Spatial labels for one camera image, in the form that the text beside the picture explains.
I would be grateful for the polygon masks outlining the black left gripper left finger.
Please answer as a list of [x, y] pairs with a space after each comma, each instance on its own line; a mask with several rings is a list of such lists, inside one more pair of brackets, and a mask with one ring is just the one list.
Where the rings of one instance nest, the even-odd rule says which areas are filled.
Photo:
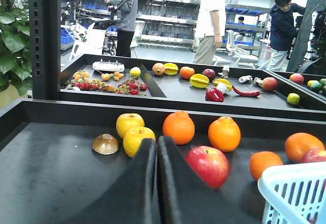
[[65, 223], [153, 223], [156, 143], [142, 140], [130, 164], [109, 189]]

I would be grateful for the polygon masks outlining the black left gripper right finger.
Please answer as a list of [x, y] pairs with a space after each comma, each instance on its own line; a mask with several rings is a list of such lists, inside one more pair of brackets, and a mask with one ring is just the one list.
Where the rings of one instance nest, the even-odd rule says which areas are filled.
[[235, 178], [213, 190], [168, 136], [157, 143], [157, 187], [161, 223], [260, 222], [260, 198], [250, 183]]

